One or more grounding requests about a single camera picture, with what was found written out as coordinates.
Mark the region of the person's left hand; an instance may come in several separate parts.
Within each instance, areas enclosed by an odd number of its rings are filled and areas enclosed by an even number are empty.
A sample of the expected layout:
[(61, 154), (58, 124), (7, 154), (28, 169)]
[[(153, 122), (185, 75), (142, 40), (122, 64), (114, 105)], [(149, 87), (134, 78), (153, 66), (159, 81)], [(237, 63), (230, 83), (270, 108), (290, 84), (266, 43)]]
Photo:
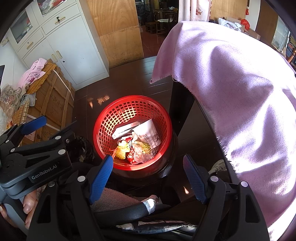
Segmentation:
[[(34, 215), (36, 206), (39, 201), (40, 193), (42, 193), (42, 189), (38, 188), (37, 190), (32, 191), (27, 194), (23, 199), (23, 211), (27, 215), (25, 219), (24, 227), (28, 230), (30, 228), (30, 224), (32, 221), (32, 217)], [(18, 227), (12, 219), (7, 215), (6, 208), (1, 204), (1, 215), (10, 225), (13, 227)]]

